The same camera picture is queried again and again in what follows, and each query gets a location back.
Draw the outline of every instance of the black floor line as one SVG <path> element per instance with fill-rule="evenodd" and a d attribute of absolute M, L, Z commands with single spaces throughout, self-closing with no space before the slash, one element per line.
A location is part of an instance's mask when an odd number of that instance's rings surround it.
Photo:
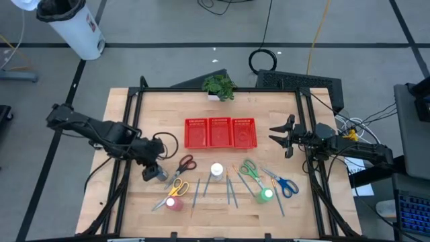
<path fill-rule="evenodd" d="M 258 42 L 106 43 L 106 48 L 258 48 Z M 273 42 L 266 48 L 310 48 L 312 43 Z M 66 43 L 21 43 L 20 48 L 69 48 Z M 315 48 L 430 48 L 430 43 L 316 43 Z M 0 43 L 0 48 L 9 48 Z"/>
<path fill-rule="evenodd" d="M 72 105 L 73 99 L 75 98 L 76 91 L 78 90 L 79 82 L 81 81 L 83 69 L 85 68 L 86 60 L 79 61 L 78 67 L 76 68 L 75 77 L 73 77 L 72 84 L 70 85 L 69 93 L 67 94 L 66 104 Z"/>
<path fill-rule="evenodd" d="M 95 21 L 97 23 L 99 23 L 101 19 L 104 8 L 106 6 L 106 1 L 107 0 L 102 0 L 99 5 L 99 9 L 97 10 L 97 15 L 95 17 Z M 76 90 L 79 86 L 79 82 L 81 80 L 81 76 L 85 68 L 85 63 L 86 63 L 85 60 L 79 61 L 75 76 L 73 77 L 73 81 L 69 89 L 69 93 L 67 94 L 67 98 L 66 98 L 67 104 L 72 104 L 73 99 L 75 98 Z M 28 204 L 26 214 L 24 215 L 24 219 L 22 221 L 21 227 L 19 228 L 19 232 L 16 238 L 16 241 L 18 242 L 25 241 L 27 238 L 28 231 L 30 230 L 30 227 L 32 225 L 32 221 L 36 213 L 36 210 L 40 201 L 40 197 L 42 196 L 42 192 L 43 192 L 46 180 L 48 179 L 48 174 L 52 166 L 52 162 L 54 161 L 56 150 L 58 148 L 58 145 L 60 144 L 61 133 L 62 133 L 62 130 L 57 130 L 54 133 L 54 137 L 52 137 L 52 141 L 48 149 L 48 154 L 45 157 L 45 161 L 42 166 L 42 170 L 40 172 L 38 181 L 36 183 L 36 187 L 34 188 L 32 198 L 30 199 L 30 203 Z"/>
<path fill-rule="evenodd" d="M 414 56 L 415 56 L 415 59 L 417 60 L 419 68 L 423 73 L 424 78 L 427 78 L 428 76 L 430 76 L 429 69 L 427 68 L 427 65 L 425 64 L 423 56 L 421 56 L 421 53 L 419 52 L 419 49 L 415 44 L 414 38 L 412 37 L 412 34 L 409 31 L 409 28 L 406 25 L 406 22 L 404 21 L 402 13 L 400 12 L 400 9 L 398 8 L 395 0 L 390 0 L 390 4 L 394 13 L 396 14 L 400 27 L 402 27 L 403 33 L 406 36 L 406 39 L 408 40 L 408 43 L 411 45 L 412 52 L 414 53 Z"/>

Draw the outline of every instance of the potted plant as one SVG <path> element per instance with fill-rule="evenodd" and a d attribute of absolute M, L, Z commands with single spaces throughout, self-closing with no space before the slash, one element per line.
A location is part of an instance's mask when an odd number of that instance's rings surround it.
<path fill-rule="evenodd" d="M 215 75 L 204 79 L 203 91 L 208 92 L 210 101 L 222 101 L 227 99 L 233 100 L 233 89 L 236 85 L 228 76 Z"/>

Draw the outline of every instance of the keyboard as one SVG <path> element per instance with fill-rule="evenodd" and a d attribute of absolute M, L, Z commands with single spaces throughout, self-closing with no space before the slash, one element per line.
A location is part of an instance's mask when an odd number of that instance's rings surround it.
<path fill-rule="evenodd" d="M 404 232 L 430 237 L 430 199 L 398 194 L 400 227 Z"/>

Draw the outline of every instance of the yellow cable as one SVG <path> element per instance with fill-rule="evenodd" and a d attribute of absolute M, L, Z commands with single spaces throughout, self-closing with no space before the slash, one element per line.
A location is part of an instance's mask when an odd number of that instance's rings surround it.
<path fill-rule="evenodd" d="M 310 50 L 309 50 L 308 68 L 306 69 L 307 75 L 309 75 L 310 63 L 312 62 L 312 51 L 314 50 L 316 39 L 318 39 L 318 36 L 320 34 L 321 26 L 323 26 L 323 23 L 325 21 L 325 16 L 327 16 L 327 12 L 329 11 L 330 2 L 331 2 L 331 0 L 327 0 L 327 4 L 325 5 L 325 10 L 324 10 L 324 13 L 322 15 L 320 26 L 318 27 L 318 30 L 316 31 L 314 42 L 312 43 L 312 47 L 310 47 Z"/>
<path fill-rule="evenodd" d="M 7 39 L 4 37 L 4 36 L 2 36 L 1 34 L 0 34 L 0 38 L 4 41 L 4 43 L 6 43 L 10 48 L 12 48 L 13 50 L 15 50 L 15 47 L 13 47 L 13 45 L 11 44 L 11 43 L 9 43 L 9 41 L 7 41 Z M 28 62 L 28 65 L 30 66 L 30 67 L 14 67 L 14 68 L 11 68 L 10 69 L 10 71 L 12 71 L 12 70 L 17 70 L 17 69 L 31 69 L 31 66 L 32 66 L 32 61 L 30 60 L 30 58 L 28 58 L 24 53 L 22 53 L 21 51 L 19 51 L 19 50 L 16 50 L 16 52 L 23 58 L 23 59 L 25 59 L 27 62 Z"/>

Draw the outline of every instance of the black trash bag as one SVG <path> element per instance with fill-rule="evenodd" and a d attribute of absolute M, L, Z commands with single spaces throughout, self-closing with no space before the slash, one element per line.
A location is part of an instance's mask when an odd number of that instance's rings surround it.
<path fill-rule="evenodd" d="M 86 0 L 41 0 L 36 18 L 42 22 L 65 21 L 73 18 L 86 4 Z"/>

